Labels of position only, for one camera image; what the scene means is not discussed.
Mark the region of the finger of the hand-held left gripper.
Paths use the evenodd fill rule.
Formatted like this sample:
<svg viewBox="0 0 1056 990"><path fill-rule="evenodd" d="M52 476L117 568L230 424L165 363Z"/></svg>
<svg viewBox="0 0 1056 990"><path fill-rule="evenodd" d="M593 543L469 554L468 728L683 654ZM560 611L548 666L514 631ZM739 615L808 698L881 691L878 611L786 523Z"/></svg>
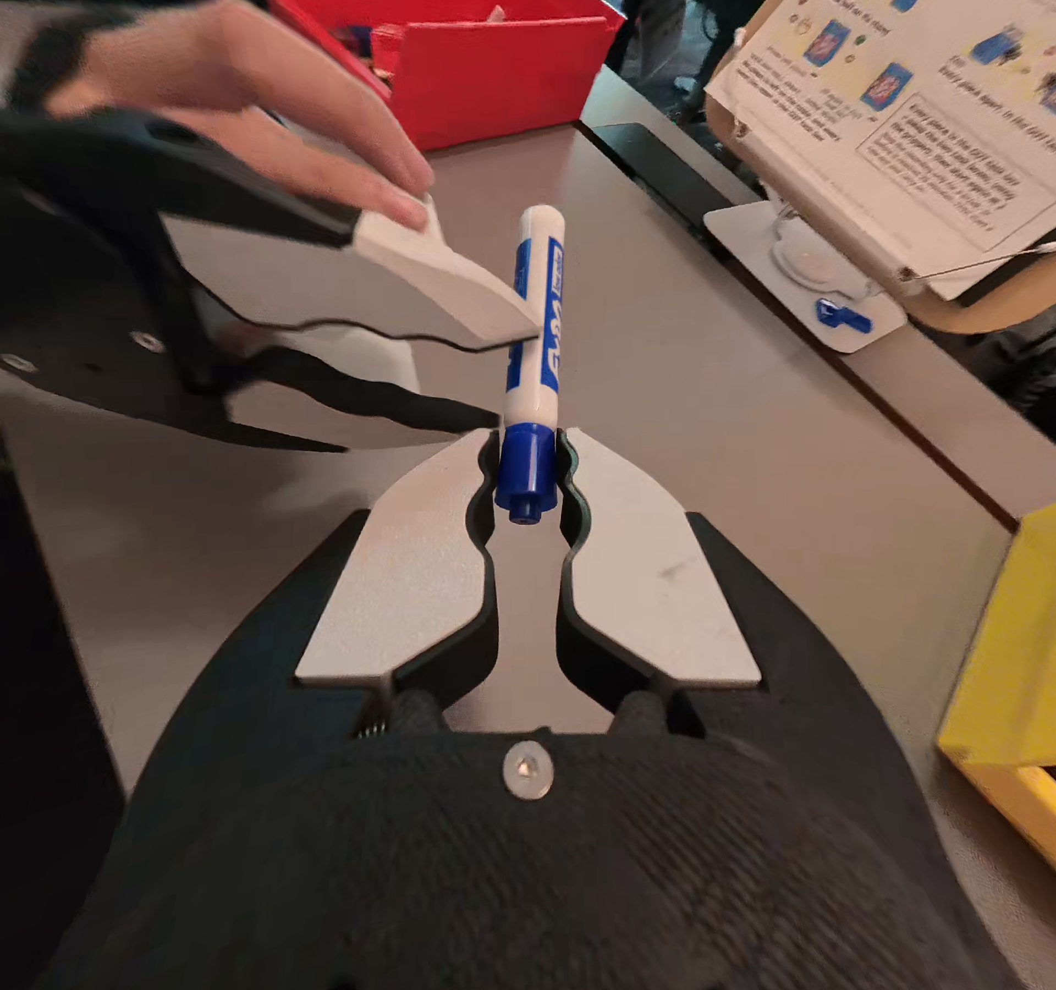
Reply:
<svg viewBox="0 0 1056 990"><path fill-rule="evenodd" d="M444 445L501 427L494 411L348 375L285 345L235 363L223 387L235 425L340 450Z"/></svg>
<svg viewBox="0 0 1056 990"><path fill-rule="evenodd" d="M510 284L455 252L432 218L416 232L362 214L347 246L163 217L181 263L244 323L279 332L361 328L487 353L534 339L541 317Z"/></svg>

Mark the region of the red plastic bin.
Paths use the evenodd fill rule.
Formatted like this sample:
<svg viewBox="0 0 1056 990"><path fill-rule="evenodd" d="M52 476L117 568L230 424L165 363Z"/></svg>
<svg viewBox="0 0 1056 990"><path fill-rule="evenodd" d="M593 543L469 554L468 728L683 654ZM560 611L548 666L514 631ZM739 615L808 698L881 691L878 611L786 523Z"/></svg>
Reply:
<svg viewBox="0 0 1056 990"><path fill-rule="evenodd" d="M604 0L268 0L422 151L573 123L625 17Z"/></svg>

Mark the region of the blue and white marker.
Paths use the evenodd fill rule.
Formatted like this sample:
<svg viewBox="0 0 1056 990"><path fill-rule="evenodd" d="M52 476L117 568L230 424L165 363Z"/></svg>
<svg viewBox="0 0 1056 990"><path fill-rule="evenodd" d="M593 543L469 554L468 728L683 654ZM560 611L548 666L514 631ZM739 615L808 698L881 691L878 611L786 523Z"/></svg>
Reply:
<svg viewBox="0 0 1056 990"><path fill-rule="evenodd" d="M510 348L495 504L512 523L534 525L557 507L565 218L550 205L521 215L514 291L541 329Z"/></svg>

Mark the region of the white stand base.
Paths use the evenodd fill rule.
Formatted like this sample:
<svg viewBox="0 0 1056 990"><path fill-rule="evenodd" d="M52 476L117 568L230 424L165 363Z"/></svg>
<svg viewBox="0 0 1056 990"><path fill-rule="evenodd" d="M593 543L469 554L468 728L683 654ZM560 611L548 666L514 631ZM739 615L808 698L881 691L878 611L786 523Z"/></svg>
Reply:
<svg viewBox="0 0 1056 990"><path fill-rule="evenodd" d="M908 323L904 310L878 284L804 220L781 213L771 201L710 211L702 225L785 312L832 351L859 353ZM821 324L814 313L821 297L869 317L873 332L860 335Z"/></svg>

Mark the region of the yellow plastic bin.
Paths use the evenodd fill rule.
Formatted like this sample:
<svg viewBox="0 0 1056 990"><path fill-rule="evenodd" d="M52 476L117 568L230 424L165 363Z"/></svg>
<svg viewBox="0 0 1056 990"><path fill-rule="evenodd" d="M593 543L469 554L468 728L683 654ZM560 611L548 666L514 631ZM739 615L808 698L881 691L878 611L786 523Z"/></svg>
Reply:
<svg viewBox="0 0 1056 990"><path fill-rule="evenodd" d="M1027 514L937 736L946 760L1055 867L1055 507Z"/></svg>

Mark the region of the instruction sheet board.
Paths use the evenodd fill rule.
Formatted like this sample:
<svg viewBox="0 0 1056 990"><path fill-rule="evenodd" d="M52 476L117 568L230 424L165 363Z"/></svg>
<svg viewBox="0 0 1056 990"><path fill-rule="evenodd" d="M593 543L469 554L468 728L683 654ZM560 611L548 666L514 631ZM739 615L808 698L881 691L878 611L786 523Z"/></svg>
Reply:
<svg viewBox="0 0 1056 990"><path fill-rule="evenodd" d="M1055 0L766 0L708 123L920 323L1054 308Z"/></svg>

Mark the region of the person's left hand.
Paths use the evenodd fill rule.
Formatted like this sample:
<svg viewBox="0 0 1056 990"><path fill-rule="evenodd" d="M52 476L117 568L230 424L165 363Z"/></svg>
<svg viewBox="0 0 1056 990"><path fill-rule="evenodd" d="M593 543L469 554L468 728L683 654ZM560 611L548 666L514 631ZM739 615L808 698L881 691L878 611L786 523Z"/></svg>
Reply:
<svg viewBox="0 0 1056 990"><path fill-rule="evenodd" d="M433 172L381 97L245 0L153 9L91 32L43 108L56 118L156 114L294 194L418 232L429 222Z"/></svg>

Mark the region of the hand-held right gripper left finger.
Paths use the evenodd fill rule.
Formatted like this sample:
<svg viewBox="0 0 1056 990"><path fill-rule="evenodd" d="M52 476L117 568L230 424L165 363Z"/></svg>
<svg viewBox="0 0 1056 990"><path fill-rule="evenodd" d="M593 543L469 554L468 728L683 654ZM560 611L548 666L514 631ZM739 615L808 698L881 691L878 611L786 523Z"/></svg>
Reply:
<svg viewBox="0 0 1056 990"><path fill-rule="evenodd" d="M376 500L296 668L304 686L470 691L497 655L494 472L476 430Z"/></svg>

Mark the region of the blue clip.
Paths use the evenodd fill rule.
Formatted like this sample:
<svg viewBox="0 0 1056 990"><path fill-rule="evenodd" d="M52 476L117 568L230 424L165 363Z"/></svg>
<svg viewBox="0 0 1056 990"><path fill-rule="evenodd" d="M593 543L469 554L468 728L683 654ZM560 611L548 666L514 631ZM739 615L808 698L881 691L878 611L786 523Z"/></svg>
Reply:
<svg viewBox="0 0 1056 990"><path fill-rule="evenodd" d="M838 305L828 297L819 297L814 304L814 313L822 325L840 329L847 328L861 336L872 334L875 325L869 317L851 307Z"/></svg>

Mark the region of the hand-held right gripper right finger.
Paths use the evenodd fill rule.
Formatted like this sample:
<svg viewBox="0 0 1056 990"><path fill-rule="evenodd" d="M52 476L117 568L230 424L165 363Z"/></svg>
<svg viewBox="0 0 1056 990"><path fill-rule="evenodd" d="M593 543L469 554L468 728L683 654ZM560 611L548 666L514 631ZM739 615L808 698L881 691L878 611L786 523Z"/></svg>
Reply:
<svg viewBox="0 0 1056 990"><path fill-rule="evenodd" d="M756 688L761 670L689 512L582 429L561 432L557 653L586 694Z"/></svg>

